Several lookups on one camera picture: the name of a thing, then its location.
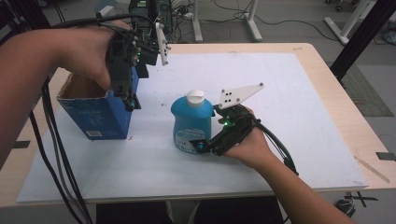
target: white bottle cap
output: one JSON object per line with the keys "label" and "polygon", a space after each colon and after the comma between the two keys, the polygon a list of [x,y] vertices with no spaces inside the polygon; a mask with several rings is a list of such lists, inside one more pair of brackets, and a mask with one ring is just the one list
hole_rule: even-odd
{"label": "white bottle cap", "polygon": [[203,91],[193,90],[187,93],[187,103],[189,106],[198,107],[204,103],[205,93]]}

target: white perforated bracket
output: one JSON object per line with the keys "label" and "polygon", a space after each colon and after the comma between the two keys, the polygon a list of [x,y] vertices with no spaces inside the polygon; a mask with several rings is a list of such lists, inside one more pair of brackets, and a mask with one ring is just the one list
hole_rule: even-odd
{"label": "white perforated bracket", "polygon": [[264,88],[264,84],[222,90],[219,100],[219,108],[225,109],[233,105],[239,105],[247,98]]}
{"label": "white perforated bracket", "polygon": [[161,61],[163,65],[168,64],[168,53],[170,47],[168,47],[168,41],[165,38],[165,35],[163,34],[163,24],[160,24],[159,22],[155,23],[155,31],[157,32],[157,39],[158,39],[158,45],[160,47],[160,54],[161,54]]}

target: gray floor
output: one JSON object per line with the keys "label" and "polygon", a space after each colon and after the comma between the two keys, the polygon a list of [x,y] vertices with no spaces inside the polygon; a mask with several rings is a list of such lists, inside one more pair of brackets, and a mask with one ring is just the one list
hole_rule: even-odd
{"label": "gray floor", "polygon": [[[116,7],[118,13],[127,11],[127,0],[58,0],[67,21],[93,17],[94,12],[101,9],[106,3]],[[219,5],[232,8],[245,8],[249,1],[218,0]],[[223,23],[209,22],[209,20],[227,20],[233,17],[234,12],[217,7],[213,0],[199,2],[199,17],[203,30],[204,42],[207,43],[246,43],[252,37],[244,21],[228,21]],[[325,34],[336,39],[335,35],[323,21],[324,17],[331,17],[341,27],[351,15],[350,11],[336,12],[337,1],[326,5],[324,0],[261,0],[256,15],[266,22],[285,20],[309,22]],[[44,8],[51,24],[59,22],[56,11],[52,6]],[[255,19],[265,43],[297,43],[312,44],[326,62],[333,62],[343,49],[338,41],[323,37],[315,28],[300,22],[284,22],[279,25],[268,25]],[[381,36],[383,29],[375,38],[376,42],[383,43]],[[193,43],[192,26],[190,21],[181,23],[182,39]],[[396,47],[392,45],[378,45],[372,42],[356,61],[357,66],[375,88],[379,96],[396,114]],[[385,147],[396,153],[396,118],[366,118]],[[334,203],[342,199],[344,192],[322,194],[329,202]],[[366,201],[366,207],[356,201],[357,212],[353,219],[358,223],[394,223],[396,220],[396,190],[364,191],[362,196],[374,197],[378,201]],[[186,223],[190,211],[195,206],[193,201],[172,202],[175,223]],[[94,206],[90,205],[94,217]],[[40,206],[24,208],[8,208],[0,210],[0,223],[73,223],[64,206]]]}

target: wooden table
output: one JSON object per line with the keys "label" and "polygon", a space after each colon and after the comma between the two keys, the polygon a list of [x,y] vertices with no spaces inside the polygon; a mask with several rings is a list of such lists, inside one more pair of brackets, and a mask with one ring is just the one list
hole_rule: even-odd
{"label": "wooden table", "polygon": [[[345,91],[332,75],[325,62],[309,44],[197,44],[172,45],[172,53],[216,53],[216,52],[291,52],[296,55],[309,76],[315,90],[328,110],[340,134],[361,168],[368,182],[367,189],[395,189],[396,164],[394,161],[380,161],[376,152],[386,152],[374,131],[354,106]],[[58,70],[50,83],[51,96],[64,83],[68,72]],[[41,103],[35,109],[40,132],[46,130]],[[0,207],[18,206],[16,198],[29,173],[32,158],[37,149],[30,122],[27,122],[19,140],[32,140],[25,149],[13,149],[0,173]]]}

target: floor mat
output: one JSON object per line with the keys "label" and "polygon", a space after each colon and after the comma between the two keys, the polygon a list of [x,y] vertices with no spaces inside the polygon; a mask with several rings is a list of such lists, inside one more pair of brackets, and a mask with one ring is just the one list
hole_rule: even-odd
{"label": "floor mat", "polygon": [[394,117],[356,64],[352,64],[342,82],[346,93],[364,117]]}

